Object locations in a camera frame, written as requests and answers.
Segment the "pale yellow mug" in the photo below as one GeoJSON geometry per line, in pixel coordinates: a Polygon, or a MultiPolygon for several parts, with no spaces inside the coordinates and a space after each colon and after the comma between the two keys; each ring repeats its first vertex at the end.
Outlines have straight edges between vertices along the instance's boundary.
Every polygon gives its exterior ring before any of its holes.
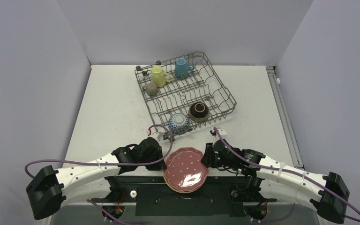
{"type": "Polygon", "coordinates": [[[151,81],[158,87],[162,88],[166,83],[171,82],[173,77],[165,72],[160,65],[154,65],[150,70],[151,81]]]}

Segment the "small grey cup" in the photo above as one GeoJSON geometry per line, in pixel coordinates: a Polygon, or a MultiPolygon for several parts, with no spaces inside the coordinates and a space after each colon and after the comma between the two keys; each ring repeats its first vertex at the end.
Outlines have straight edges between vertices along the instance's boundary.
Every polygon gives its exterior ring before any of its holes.
{"type": "Polygon", "coordinates": [[[158,87],[155,83],[150,82],[146,85],[146,93],[148,96],[156,96],[159,93],[158,87]]]}

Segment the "grey wire dish rack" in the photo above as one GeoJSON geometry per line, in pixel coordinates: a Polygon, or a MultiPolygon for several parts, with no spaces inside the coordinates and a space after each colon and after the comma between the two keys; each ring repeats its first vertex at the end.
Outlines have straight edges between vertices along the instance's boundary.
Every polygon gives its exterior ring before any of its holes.
{"type": "Polygon", "coordinates": [[[173,78],[171,82],[159,88],[155,96],[146,93],[147,84],[152,81],[150,70],[153,66],[135,68],[137,84],[153,124],[168,128],[172,115],[176,113],[189,115],[191,105],[197,102],[206,104],[209,112],[207,119],[191,120],[185,127],[186,132],[226,119],[227,115],[234,111],[237,102],[219,78],[207,55],[196,51],[182,55],[182,58],[195,66],[189,77],[183,80],[173,78]]]}

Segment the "pink dotted plate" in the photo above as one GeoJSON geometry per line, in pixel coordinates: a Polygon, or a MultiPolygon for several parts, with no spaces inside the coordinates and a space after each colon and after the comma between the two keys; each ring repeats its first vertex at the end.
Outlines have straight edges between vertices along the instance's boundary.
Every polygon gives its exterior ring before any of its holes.
{"type": "Polygon", "coordinates": [[[192,190],[204,184],[209,170],[201,163],[203,152],[193,147],[179,148],[165,161],[166,177],[171,186],[180,190],[192,190]]]}

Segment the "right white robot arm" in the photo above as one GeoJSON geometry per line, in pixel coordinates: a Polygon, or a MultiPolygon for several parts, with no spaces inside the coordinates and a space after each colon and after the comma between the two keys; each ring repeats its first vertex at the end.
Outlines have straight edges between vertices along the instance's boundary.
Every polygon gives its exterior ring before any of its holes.
{"type": "Polygon", "coordinates": [[[277,199],[303,205],[323,219],[342,224],[349,189],[342,177],[306,172],[252,149],[232,147],[226,140],[206,143],[202,163],[208,168],[230,169],[245,177],[242,187],[251,200],[277,199]]]}

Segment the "black patterned bowl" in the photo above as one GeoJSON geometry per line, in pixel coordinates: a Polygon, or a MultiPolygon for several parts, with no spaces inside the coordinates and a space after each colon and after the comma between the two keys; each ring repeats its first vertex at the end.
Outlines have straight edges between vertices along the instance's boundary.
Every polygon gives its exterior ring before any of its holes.
{"type": "Polygon", "coordinates": [[[193,103],[188,110],[188,116],[192,121],[202,122],[210,115],[209,107],[204,102],[193,103]]]}

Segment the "blue floral mug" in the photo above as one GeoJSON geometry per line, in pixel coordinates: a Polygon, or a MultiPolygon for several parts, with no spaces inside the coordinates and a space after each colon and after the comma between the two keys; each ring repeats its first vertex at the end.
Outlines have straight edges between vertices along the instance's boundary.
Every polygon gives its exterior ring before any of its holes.
{"type": "Polygon", "coordinates": [[[184,58],[179,58],[175,63],[175,77],[179,80],[187,79],[194,68],[195,66],[192,63],[187,62],[184,58]]]}

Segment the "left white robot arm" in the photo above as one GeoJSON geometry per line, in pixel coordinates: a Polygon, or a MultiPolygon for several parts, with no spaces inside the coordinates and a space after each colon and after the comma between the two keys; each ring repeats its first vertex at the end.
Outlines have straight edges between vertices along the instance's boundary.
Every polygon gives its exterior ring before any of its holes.
{"type": "Polygon", "coordinates": [[[108,177],[132,172],[140,166],[149,171],[166,168],[159,139],[151,135],[139,144],[118,147],[90,162],[70,161],[71,167],[41,168],[26,187],[34,219],[45,219],[61,207],[82,200],[118,200],[121,188],[109,183],[108,177]]]}

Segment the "red patterned bowl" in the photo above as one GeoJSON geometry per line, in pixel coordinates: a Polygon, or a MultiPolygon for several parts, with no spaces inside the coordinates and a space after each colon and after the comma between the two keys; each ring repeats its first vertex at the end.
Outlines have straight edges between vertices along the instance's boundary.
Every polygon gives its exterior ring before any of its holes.
{"type": "Polygon", "coordinates": [[[174,135],[182,135],[187,132],[190,119],[183,113],[176,113],[169,118],[168,126],[174,135]]]}

